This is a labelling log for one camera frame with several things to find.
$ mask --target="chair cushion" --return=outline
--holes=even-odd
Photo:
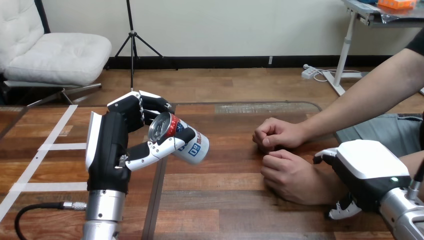
[[[44,28],[34,0],[0,0],[0,74],[31,49]]]
[[[99,35],[45,34],[10,62],[4,76],[9,81],[86,86],[100,75],[111,49],[111,42]]]

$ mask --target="power strip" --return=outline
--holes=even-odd
[[[313,79],[315,75],[318,74],[318,70],[315,67],[308,67],[305,71],[302,72],[302,78],[304,79]]]

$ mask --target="black cable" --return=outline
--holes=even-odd
[[[415,176],[413,177],[413,180],[416,182],[422,182],[424,179],[424,160],[421,162],[421,165],[419,165],[418,171],[416,171]]]
[[[14,230],[16,231],[16,234],[20,240],[27,240],[27,239],[24,237],[24,235],[21,232],[21,228],[19,227],[19,220],[21,219],[24,213],[33,209],[64,209],[64,202],[46,202],[46,203],[32,204],[22,208],[17,213],[14,219]]]

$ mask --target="black baseboard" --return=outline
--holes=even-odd
[[[376,67],[386,61],[389,55],[351,55],[346,67]],[[338,55],[319,56],[142,56],[134,61],[135,69],[243,69],[243,68],[301,68],[304,64],[314,67],[335,67]],[[110,57],[105,68],[130,69],[129,56]]]

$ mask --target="tripod stand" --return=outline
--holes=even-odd
[[[131,91],[133,91],[133,83],[134,83],[134,58],[135,60],[139,60],[140,57],[137,55],[137,47],[136,47],[136,38],[138,38],[140,41],[142,41],[147,47],[149,47],[154,53],[156,53],[160,58],[164,58],[162,54],[160,54],[158,51],[156,51],[152,46],[150,46],[145,40],[143,40],[137,32],[134,31],[133,28],[133,17],[131,16],[131,7],[130,7],[130,0],[126,0],[126,8],[128,11],[128,18],[129,18],[129,28],[131,32],[128,33],[128,37],[126,38],[125,42],[122,44],[120,49],[115,55],[115,58],[118,57],[118,55],[121,53],[122,49],[127,44],[128,40],[131,39]]]

